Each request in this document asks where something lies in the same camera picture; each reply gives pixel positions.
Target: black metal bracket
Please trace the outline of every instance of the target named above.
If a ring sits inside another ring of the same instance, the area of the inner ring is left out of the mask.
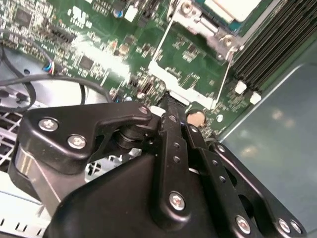
[[[176,101],[165,97],[166,110],[159,133],[160,149],[155,159],[150,212],[164,230],[183,228],[191,217],[191,201],[187,189],[189,180],[187,144],[182,138]]]
[[[166,95],[160,106],[162,118],[133,102],[25,114],[9,174],[54,214],[50,237],[86,237],[92,230],[94,237],[306,237],[302,224],[228,148],[207,145],[186,123],[176,100]],[[131,148],[142,155],[84,184],[89,161]]]

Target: integrated circuit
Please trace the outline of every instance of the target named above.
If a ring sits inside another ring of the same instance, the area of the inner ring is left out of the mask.
[[[94,61],[89,59],[87,56],[82,56],[79,62],[79,66],[88,71],[91,70],[93,64],[94,64]]]
[[[20,26],[29,27],[32,20],[32,14],[18,7],[15,13],[14,21]]]

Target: cable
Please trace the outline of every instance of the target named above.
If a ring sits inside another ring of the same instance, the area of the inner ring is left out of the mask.
[[[80,93],[81,93],[81,101],[80,101],[80,105],[84,105],[86,102],[86,90],[85,90],[85,86],[82,84],[79,84],[80,87]]]
[[[9,80],[1,80],[0,81],[0,87],[2,86],[9,86],[13,84],[18,84],[18,83],[26,83],[26,82],[34,82],[34,81],[41,81],[41,80],[62,80],[62,81],[69,81],[69,82],[75,82],[79,83],[83,86],[86,86],[88,88],[93,89],[97,93],[101,94],[102,96],[105,97],[108,103],[113,102],[112,98],[109,94],[109,92],[101,87],[100,85],[91,82],[87,79],[83,78],[75,78],[75,77],[68,77],[68,76],[53,76],[53,75],[47,75],[47,74],[37,74],[37,75],[29,75],[25,76],[23,78],[14,78],[14,79],[9,79]]]
[[[24,75],[17,70],[9,61],[8,57],[6,56],[6,53],[4,51],[3,45],[1,44],[1,53],[2,53],[2,61],[6,64],[6,66],[18,77],[18,78],[23,78]],[[5,113],[22,113],[27,111],[36,101],[36,91],[33,87],[33,85],[30,82],[25,82],[23,83],[26,91],[29,94],[30,97],[30,103],[29,105],[25,107],[17,107],[17,108],[10,108],[10,107],[3,107],[0,106],[0,112],[5,112]]]

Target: silver screw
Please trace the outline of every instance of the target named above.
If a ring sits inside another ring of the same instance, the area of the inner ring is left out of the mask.
[[[193,125],[191,125],[190,128],[191,128],[191,130],[192,130],[193,132],[198,132],[197,128],[194,127]]]
[[[294,221],[291,221],[291,225],[292,227],[299,233],[302,233],[302,230],[299,228],[299,226],[297,225],[297,223],[295,223]]]
[[[86,140],[81,135],[72,135],[68,138],[67,142],[74,149],[82,149],[86,146]]]
[[[147,114],[148,110],[146,107],[139,107],[139,111],[142,112],[143,114]]]
[[[46,119],[40,120],[39,127],[40,129],[45,131],[55,131],[58,128],[58,124],[55,120],[46,118]]]
[[[245,234],[251,233],[251,227],[246,219],[244,219],[241,216],[237,216],[236,223],[237,223],[238,227],[240,228],[240,230],[242,230],[243,233],[245,233]]]
[[[182,12],[188,15],[193,10],[193,5],[190,1],[186,1],[181,5]]]
[[[169,195],[169,202],[172,205],[172,207],[177,210],[177,211],[181,211],[185,208],[185,201],[182,198],[181,195],[179,195],[176,192],[172,192]]]
[[[226,151],[222,145],[217,145],[217,147],[222,153]]]
[[[232,36],[231,35],[226,35],[223,42],[226,46],[231,46],[232,45]]]
[[[283,219],[278,219],[278,223],[282,227],[283,231],[286,233],[291,233],[291,229],[289,229],[289,226]]]

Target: motherboard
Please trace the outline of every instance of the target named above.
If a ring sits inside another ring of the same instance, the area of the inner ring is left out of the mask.
[[[316,21],[316,4],[305,2],[311,4],[306,8],[312,11],[310,21]],[[188,122],[209,137],[222,133],[248,106],[258,103],[274,80],[275,71],[259,84],[249,83],[247,73],[240,71],[250,63],[243,60],[253,57],[251,53],[262,49],[265,54],[265,42],[277,34],[259,35],[270,27],[278,29],[274,21],[297,6],[291,4],[287,0],[0,0],[0,28],[32,39],[52,57],[58,73],[101,85],[116,103],[152,106],[170,91],[187,107]],[[298,47],[316,37],[312,37],[315,27]],[[15,35],[2,34],[1,41],[35,57],[43,67],[48,64],[37,48]],[[292,49],[284,56],[298,48]]]

